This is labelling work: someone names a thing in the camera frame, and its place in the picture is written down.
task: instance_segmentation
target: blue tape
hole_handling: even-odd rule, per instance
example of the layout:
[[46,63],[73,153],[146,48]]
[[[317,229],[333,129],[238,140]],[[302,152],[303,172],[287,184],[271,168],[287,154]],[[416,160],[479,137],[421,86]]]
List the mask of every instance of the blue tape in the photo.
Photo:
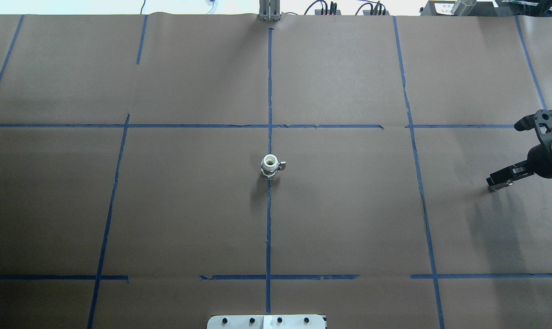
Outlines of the blue tape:
[[142,47],[144,46],[144,36],[146,35],[146,25],[148,23],[148,15],[144,15],[144,24],[142,25],[142,37],[140,37],[140,48],[138,48],[138,58],[136,64],[140,65],[140,59],[142,58]]
[[12,37],[10,48],[8,48],[6,58],[4,59],[4,64],[2,65],[2,69],[0,69],[0,82],[2,82],[2,77],[4,77],[4,72],[6,71],[6,66],[8,65],[8,61],[10,60],[10,55],[12,54],[12,50],[14,49],[14,44],[16,43],[16,39],[18,38],[18,34],[20,33],[20,29],[22,27],[22,21],[24,21],[24,15],[21,15],[21,18],[18,21],[18,27],[16,27],[16,31],[14,32],[14,36]]
[[272,29],[268,29],[268,154],[272,153]]
[[94,123],[0,123],[0,128],[123,128],[124,125]]
[[[268,29],[268,154],[272,153],[272,32]],[[266,314],[272,312],[272,182],[268,181],[268,214],[266,230]]]
[[515,24],[517,25],[517,31],[520,34],[521,46],[524,49],[524,54],[526,55],[526,60],[528,61],[528,67],[530,67],[533,83],[535,84],[535,90],[537,91],[537,96],[539,97],[539,101],[541,102],[541,107],[544,110],[547,110],[546,102],[543,100],[543,96],[541,95],[541,89],[539,88],[539,83],[537,83],[537,77],[535,76],[535,71],[533,71],[533,65],[531,63],[530,53],[528,52],[528,49],[526,47],[526,41],[524,40],[524,33],[521,31],[521,23],[520,23],[519,16],[515,16]]
[[341,275],[272,275],[272,280],[355,280],[356,274]]
[[[438,279],[537,279],[552,278],[552,273],[479,273],[479,274],[439,274]],[[430,274],[413,274],[413,280],[429,280]]]
[[[95,280],[95,275],[0,275],[0,280]],[[108,275],[102,280],[130,281],[128,275]]]
[[101,254],[99,255],[99,264],[97,268],[97,276],[95,279],[94,295],[91,301],[91,309],[89,311],[89,320],[87,322],[87,328],[90,329],[93,325],[93,319],[95,315],[95,306],[97,304],[97,297],[99,293],[99,282],[101,281],[101,273],[103,271],[103,260],[105,258],[105,249],[107,247],[107,236],[109,235],[109,227],[111,226],[111,215],[113,214],[113,201],[116,197],[117,182],[120,176],[120,165],[121,157],[124,153],[124,146],[126,145],[126,137],[128,133],[128,122],[130,121],[130,115],[128,114],[126,118],[126,123],[124,124],[124,133],[121,137],[121,146],[120,152],[117,156],[117,166],[116,166],[116,175],[113,179],[113,188],[111,189],[111,198],[109,199],[109,210],[107,211],[107,221],[105,223],[105,231],[103,233],[103,243],[101,245]]
[[165,124],[165,123],[132,123],[131,128],[267,128],[268,125],[221,125],[221,124]]
[[[270,280],[355,280],[359,277],[356,274],[339,275],[270,275]],[[201,281],[209,280],[266,280],[266,275],[213,275],[206,277],[200,275]]]
[[418,176],[418,189],[420,190],[420,198],[422,199],[422,206],[424,208],[424,223],[426,224],[426,242],[428,243],[428,255],[430,256],[430,267],[432,268],[432,281],[434,282],[434,295],[436,297],[436,310],[438,311],[438,322],[440,324],[440,328],[444,329],[444,316],[442,314],[442,301],[440,299],[438,277],[436,276],[436,263],[434,260],[434,248],[432,247],[432,235],[430,234],[430,222],[428,221],[428,210],[426,209],[426,197],[424,196],[424,185],[422,183],[422,172],[420,171],[420,161],[418,160],[418,149],[416,148],[416,141],[415,141],[415,135],[414,135],[414,123],[412,119],[410,101],[408,100],[408,94],[405,89],[404,61],[403,61],[403,56],[401,54],[400,34],[397,29],[397,19],[395,16],[393,17],[393,27],[395,31],[395,44],[397,45],[397,55],[400,63],[401,83],[404,90],[405,106],[408,109],[408,123],[410,127],[410,138],[412,140],[412,150],[414,151],[414,163],[416,166],[416,175]]
[[384,129],[381,125],[274,125],[276,128],[374,128]]
[[[0,128],[123,128],[114,123],[0,123]],[[220,123],[130,123],[130,128],[269,128],[269,125],[226,125]],[[272,128],[373,128],[384,129],[381,125],[272,125]]]
[[268,224],[266,230],[266,314],[272,311],[272,181],[268,180]]
[[482,128],[482,129],[514,129],[513,125],[412,125],[419,128]]

